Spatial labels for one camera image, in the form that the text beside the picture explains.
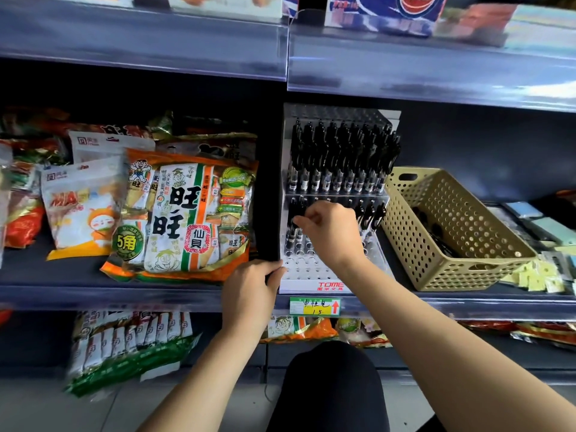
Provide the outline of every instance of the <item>right hand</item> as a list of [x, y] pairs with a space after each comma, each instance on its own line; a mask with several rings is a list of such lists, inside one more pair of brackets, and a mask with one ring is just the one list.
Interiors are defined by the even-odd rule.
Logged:
[[333, 271], [366, 259], [354, 210], [321, 200], [309, 206], [304, 217], [296, 215], [293, 221]]

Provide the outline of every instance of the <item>hand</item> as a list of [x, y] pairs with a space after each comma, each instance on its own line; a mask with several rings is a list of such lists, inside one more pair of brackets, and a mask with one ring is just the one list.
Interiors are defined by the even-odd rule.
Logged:
[[293, 221], [308, 235], [314, 251], [334, 272], [366, 259], [352, 209], [321, 200], [306, 209], [305, 217], [297, 215]]
[[[241, 333], [258, 342], [272, 316], [285, 272], [282, 261], [259, 259], [236, 268], [222, 287], [222, 331]], [[266, 285], [264, 277], [269, 274]]]

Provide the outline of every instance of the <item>left hand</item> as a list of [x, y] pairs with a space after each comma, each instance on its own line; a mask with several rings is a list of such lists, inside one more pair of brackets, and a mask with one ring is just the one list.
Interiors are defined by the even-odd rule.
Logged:
[[[282, 261], [259, 259], [236, 268], [222, 287], [222, 331], [249, 336], [257, 342], [270, 321], [285, 272]], [[266, 285], [264, 277], [269, 274]]]

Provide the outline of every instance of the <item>basket handle hole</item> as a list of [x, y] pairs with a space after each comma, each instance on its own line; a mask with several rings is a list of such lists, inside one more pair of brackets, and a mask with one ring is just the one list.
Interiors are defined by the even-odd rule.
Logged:
[[414, 181], [418, 178], [417, 174], [414, 173], [402, 173], [398, 176], [398, 180], [403, 180], [403, 181]]
[[493, 264], [476, 264], [476, 265], [472, 265], [471, 267], [469, 267], [468, 269], [470, 271], [489, 271], [491, 269], [494, 268], [498, 268], [498, 265], [493, 265]]

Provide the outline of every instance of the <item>plastic basket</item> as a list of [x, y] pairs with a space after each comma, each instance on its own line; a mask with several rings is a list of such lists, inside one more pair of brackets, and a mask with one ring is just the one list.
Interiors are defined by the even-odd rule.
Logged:
[[[536, 257], [444, 170], [394, 167], [386, 191], [383, 228], [418, 291], [484, 290]], [[440, 225], [442, 240], [465, 257], [442, 253], [413, 207], [426, 214], [429, 225]]]

